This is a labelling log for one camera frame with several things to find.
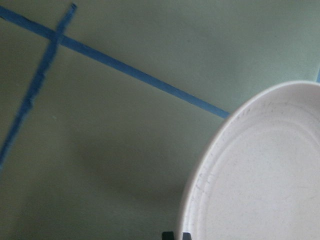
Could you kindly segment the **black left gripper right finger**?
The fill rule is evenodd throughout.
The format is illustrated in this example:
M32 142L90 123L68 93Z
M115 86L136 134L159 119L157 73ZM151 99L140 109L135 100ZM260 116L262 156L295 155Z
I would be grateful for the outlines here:
M191 234L189 232L183 232L182 240L191 240Z

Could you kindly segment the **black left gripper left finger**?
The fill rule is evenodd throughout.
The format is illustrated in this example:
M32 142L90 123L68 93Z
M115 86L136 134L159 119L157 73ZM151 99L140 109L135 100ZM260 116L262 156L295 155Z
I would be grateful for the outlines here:
M174 232L173 231L164 231L161 234L162 240L174 240Z

